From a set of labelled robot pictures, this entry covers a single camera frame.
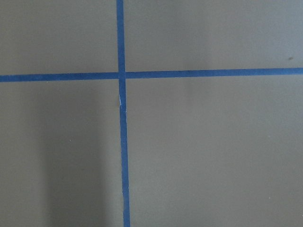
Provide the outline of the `blue tape strip crosswise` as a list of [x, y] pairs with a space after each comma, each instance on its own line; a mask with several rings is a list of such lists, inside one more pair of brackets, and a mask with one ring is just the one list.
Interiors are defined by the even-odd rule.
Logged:
[[1, 75], [1, 82], [33, 82], [33, 81], [72, 81], [103, 79], [154, 79], [154, 78], [191, 78], [191, 77], [226, 77], [226, 76], [275, 76], [302, 75], [302, 68], [272, 69], [224, 69], [224, 70], [181, 70], [181, 71], [137, 71], [137, 72], [95, 72], [95, 73], [63, 73], [63, 74], [24, 74]]

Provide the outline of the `blue tape strip lengthwise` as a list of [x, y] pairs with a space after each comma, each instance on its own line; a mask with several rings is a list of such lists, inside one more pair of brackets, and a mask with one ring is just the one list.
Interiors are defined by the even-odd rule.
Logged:
[[121, 140], [121, 168], [123, 193], [123, 225], [129, 227], [130, 199], [128, 175], [128, 147], [127, 147], [127, 114], [126, 114], [126, 71], [125, 71], [125, 37], [124, 37], [124, 2], [116, 2], [117, 12], [117, 50], [118, 50], [118, 79], [120, 102], [120, 140]]

